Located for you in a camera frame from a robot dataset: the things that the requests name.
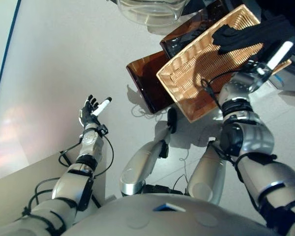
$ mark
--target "black cable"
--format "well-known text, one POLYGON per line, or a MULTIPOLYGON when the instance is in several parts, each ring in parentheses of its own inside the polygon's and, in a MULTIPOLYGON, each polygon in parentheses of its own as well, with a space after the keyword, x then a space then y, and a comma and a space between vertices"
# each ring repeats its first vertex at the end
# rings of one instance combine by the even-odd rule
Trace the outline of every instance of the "black cable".
POLYGON ((35 196, 35 200, 36 200, 36 204, 37 204, 37 205, 39 204, 39 201, 38 201, 38 195, 37 195, 38 187, 39 187, 40 185, 42 185, 43 183, 46 183, 46 182, 49 182, 49 181, 53 181, 53 180, 58 180, 58 179, 60 179, 60 178, 57 177, 57 178, 49 178, 49 179, 45 179, 45 180, 39 182, 38 185, 36 185, 36 187, 35 187, 35 195, 34 195, 34 196, 35 196))
POLYGON ((64 150, 64 151, 61 151, 60 153, 60 156, 59 156, 59 158, 58 158, 58 162, 60 163, 60 164, 62 164, 63 166, 65 166, 65 167, 69 167, 70 166, 70 163, 68 163, 68 164, 64 164, 62 161, 61 161, 61 158, 63 157, 63 155, 65 155, 67 152, 69 152, 71 149, 73 149, 73 148, 75 148, 76 146, 78 146, 80 143, 82 142, 82 138, 80 138, 80 140, 79 140, 79 142, 77 143, 77 144, 75 144, 75 145, 73 145, 73 146, 71 146, 71 147, 69 147, 67 150, 64 150))
POLYGON ((218 108, 221 110, 221 106, 220 104, 218 103, 218 100, 217 100, 217 97, 215 96, 215 94, 219 93, 219 92, 214 92, 213 91, 213 88, 211 86, 211 83, 216 80, 217 78, 223 76, 223 75, 226 75, 226 74, 229 74, 229 73, 235 73, 235 72, 239 72, 239 70, 230 70, 230 71, 226 71, 226 72, 223 72, 222 74, 219 74, 215 77, 213 77, 210 81, 207 81, 205 79, 201 79, 200 82, 201 82, 201 86, 203 87, 203 89, 210 95, 210 97, 214 100, 214 102, 216 103, 216 105, 218 106, 218 108))
POLYGON ((180 180, 180 178, 181 178, 181 177, 183 177, 183 176, 185 176, 186 182, 188 183, 187 176, 186 176, 185 174, 182 174, 182 175, 181 175, 181 176, 179 176, 179 177, 178 177, 178 179, 176 180, 175 184, 173 185, 173 188, 172 188, 172 190, 174 190, 174 189, 175 189, 175 186, 176 186, 177 182, 178 182, 178 181, 180 180))
POLYGON ((92 194, 91 196, 92 201, 94 202, 94 204, 97 206, 97 208, 101 208, 102 205, 98 202, 98 200, 95 198, 95 196, 92 194))
POLYGON ((50 192, 52 192, 52 191, 53 191, 52 189, 47 189, 47 190, 40 191, 40 192, 38 192, 37 194, 34 194, 34 195, 30 198, 30 200, 29 200, 29 204, 28 204, 28 209, 29 209, 29 211, 31 211, 31 204, 32 204, 33 200, 34 200, 37 196, 39 196, 39 195, 41 195, 41 194, 43 194, 43 193, 50 193, 50 192))
POLYGON ((94 178, 96 178, 97 176, 100 176, 101 174, 105 173, 105 172, 106 172, 106 171, 112 166, 113 161, 114 161, 114 149, 113 149, 113 146, 112 146, 111 142, 109 141, 109 139, 108 139, 106 136, 103 136, 103 137, 104 137, 104 138, 107 140, 107 142, 109 143, 109 146, 110 146, 110 148, 112 149, 113 156, 112 156, 112 160, 111 160, 109 166, 108 166, 104 171, 102 171, 101 173, 94 175, 94 178))
POLYGON ((13 19, 12 19, 12 23, 11 23, 11 27, 10 27, 9 36, 8 36, 8 39, 7 39, 7 42, 6 42, 6 46, 5 46, 5 50, 4 50, 4 54, 3 54, 3 59, 2 59, 1 69, 0 69, 0 84, 1 84, 3 69, 4 69, 4 65, 5 65, 5 60, 6 60, 6 57, 7 57, 7 54, 8 54, 8 50, 9 50, 9 46, 10 46, 10 41, 11 41, 11 37, 12 37, 12 33, 13 33, 13 29, 14 29, 16 17, 17 17, 18 12, 19 12, 20 4, 21 4, 21 0, 18 0, 17 3, 16 3, 14 15, 13 15, 13 19))

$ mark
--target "black strap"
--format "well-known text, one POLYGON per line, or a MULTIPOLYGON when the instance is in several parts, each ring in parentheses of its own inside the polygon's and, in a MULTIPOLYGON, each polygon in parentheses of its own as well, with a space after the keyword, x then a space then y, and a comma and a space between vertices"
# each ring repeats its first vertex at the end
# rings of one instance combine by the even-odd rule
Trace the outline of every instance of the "black strap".
POLYGON ((57 215, 56 213, 54 213, 52 211, 51 211, 51 213, 55 214, 61 220, 61 222, 62 222, 62 226, 58 230, 56 230, 55 227, 54 227, 54 225, 53 225, 53 223, 51 223, 45 217, 31 214, 31 211, 27 207, 24 208, 24 211, 22 212, 22 216, 23 217, 24 216, 28 216, 30 218, 34 218, 34 219, 43 221, 48 226, 46 228, 46 230, 50 233, 51 236, 60 236, 66 230, 65 223, 64 223, 64 221, 62 220, 62 218, 59 215, 57 215))
POLYGON ((235 163, 233 163, 233 166, 237 172, 238 178, 241 182, 243 182, 241 174, 239 172, 238 169, 238 163, 241 161, 241 159, 243 159, 244 157, 248 157, 250 160, 256 161, 262 165, 267 165, 269 163, 272 163, 273 160, 275 160, 277 158, 276 155, 267 155, 267 154, 263 154, 263 153, 259 153, 259 152, 249 152, 249 153, 245 153, 241 156, 239 156, 239 158, 236 160, 235 163))

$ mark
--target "robot forearm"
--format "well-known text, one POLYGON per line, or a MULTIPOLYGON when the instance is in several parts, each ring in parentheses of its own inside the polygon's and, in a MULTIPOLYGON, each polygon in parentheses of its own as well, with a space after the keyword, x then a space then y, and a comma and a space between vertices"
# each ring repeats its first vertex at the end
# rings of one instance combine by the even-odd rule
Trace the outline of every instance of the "robot forearm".
POLYGON ((220 146, 234 162, 267 226, 286 235, 295 224, 295 171, 274 161, 276 156, 271 155, 274 137, 249 103, 249 88, 255 88, 254 81, 251 73, 239 72, 222 88, 220 146))

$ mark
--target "brown glass tray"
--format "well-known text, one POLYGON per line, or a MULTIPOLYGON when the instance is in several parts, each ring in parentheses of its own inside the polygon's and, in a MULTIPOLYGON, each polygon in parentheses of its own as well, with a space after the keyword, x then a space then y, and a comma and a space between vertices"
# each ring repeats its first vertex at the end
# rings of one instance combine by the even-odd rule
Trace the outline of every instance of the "brown glass tray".
POLYGON ((158 52, 126 66, 151 113, 156 113, 174 103, 156 77, 156 73, 168 61, 164 52, 158 52))
POLYGON ((170 58, 187 44, 206 31, 227 14, 222 2, 217 0, 200 10, 194 17, 179 26, 162 39, 162 52, 133 61, 127 65, 135 85, 145 100, 151 113, 156 113, 174 103, 156 77, 156 73, 170 58))

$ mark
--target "wire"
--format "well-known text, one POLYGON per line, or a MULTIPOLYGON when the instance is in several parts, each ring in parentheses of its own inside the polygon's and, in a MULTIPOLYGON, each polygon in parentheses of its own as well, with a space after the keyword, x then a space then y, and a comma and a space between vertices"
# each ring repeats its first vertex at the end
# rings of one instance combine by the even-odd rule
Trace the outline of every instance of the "wire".
POLYGON ((106 172, 106 171, 112 166, 113 161, 114 161, 114 148, 113 148, 111 142, 109 141, 109 139, 108 139, 106 136, 103 136, 103 137, 104 137, 104 138, 107 140, 107 142, 109 143, 109 146, 110 146, 110 148, 112 149, 113 156, 112 156, 112 160, 111 160, 109 166, 108 166, 104 171, 102 171, 101 173, 94 175, 94 178, 96 178, 96 177, 102 175, 103 173, 105 173, 105 172, 106 172))
POLYGON ((14 11, 14 15, 13 15, 13 19, 12 19, 12 23, 11 23, 11 27, 10 27, 8 39, 7 39, 4 54, 3 54, 3 59, 2 59, 1 69, 0 69, 0 84, 1 84, 1 79, 2 79, 2 74, 3 74, 3 69, 4 69, 6 57, 7 57, 10 42, 11 42, 13 29, 14 29, 14 26, 15 26, 16 17, 17 17, 18 12, 19 12, 20 4, 21 4, 21 0, 18 0, 17 3, 16 3, 16 7, 15 7, 15 11, 14 11))
POLYGON ((43 193, 50 193, 52 191, 53 191, 52 189, 47 189, 47 190, 40 191, 37 194, 34 194, 29 200, 28 209, 31 211, 31 204, 36 197, 38 197, 39 195, 41 195, 43 193))
POLYGON ((219 74, 215 77, 213 77, 210 81, 209 81, 209 84, 211 84, 214 80, 216 80, 217 78, 223 76, 223 75, 226 75, 226 74, 229 74, 229 73, 235 73, 235 72, 239 72, 240 70, 230 70, 230 71, 226 71, 226 72, 223 72, 222 74, 219 74))
POLYGON ((78 146, 80 143, 82 142, 82 138, 80 138, 79 142, 71 147, 69 147, 67 150, 64 150, 64 151, 61 151, 60 153, 60 156, 58 158, 58 162, 60 164, 62 164, 63 166, 65 167, 69 167, 71 163, 68 163, 68 164, 64 164, 62 161, 61 161, 61 158, 64 157, 64 155, 69 152, 71 149, 75 148, 76 146, 78 146))
POLYGON ((187 156, 183 159, 183 158, 179 158, 179 161, 183 161, 183 168, 185 170, 185 175, 186 175, 186 181, 188 183, 188 178, 187 178, 187 169, 186 169, 186 159, 189 156, 189 150, 187 150, 187 156))
POLYGON ((229 74, 229 73, 235 73, 235 72, 239 72, 239 70, 230 70, 230 71, 226 71, 226 72, 223 72, 222 74, 219 74, 215 77, 213 77, 210 81, 207 81, 205 79, 201 79, 200 82, 201 82, 201 86, 203 87, 203 89, 210 95, 210 97, 214 100, 214 102, 216 103, 216 105, 218 106, 218 108, 221 110, 221 106, 220 104, 218 103, 218 100, 217 100, 217 97, 215 96, 215 94, 219 93, 219 92, 214 92, 211 84, 214 80, 216 80, 217 78, 223 76, 223 75, 226 75, 226 74, 229 74))
POLYGON ((175 182, 175 184, 174 184, 172 190, 175 189, 175 186, 176 186, 177 182, 178 182, 178 181, 180 180, 180 178, 183 177, 183 176, 185 176, 185 180, 186 180, 186 182, 188 183, 187 169, 186 169, 186 159, 188 158, 188 156, 189 156, 189 150, 187 150, 187 156, 186 156, 185 158, 179 158, 179 161, 183 161, 183 168, 184 168, 184 170, 185 170, 185 173, 178 177, 178 179, 176 180, 176 182, 175 182))
POLYGON ((181 176, 179 176, 179 177, 178 177, 178 179, 176 180, 175 184, 173 185, 173 188, 172 188, 172 190, 174 190, 174 189, 175 189, 175 186, 176 186, 177 182, 178 182, 178 181, 181 179, 181 177, 183 177, 183 176, 185 176, 186 182, 188 183, 188 180, 187 180, 187 176, 186 176, 186 174, 182 174, 182 175, 181 175, 181 176))
POLYGON ((39 187, 40 185, 42 185, 43 183, 50 182, 50 181, 53 181, 53 180, 58 180, 58 179, 60 179, 60 177, 45 179, 45 180, 39 182, 38 185, 36 185, 36 187, 35 187, 35 200, 36 200, 36 204, 37 204, 37 205, 39 204, 39 201, 38 201, 38 195, 37 195, 38 187, 39 187))

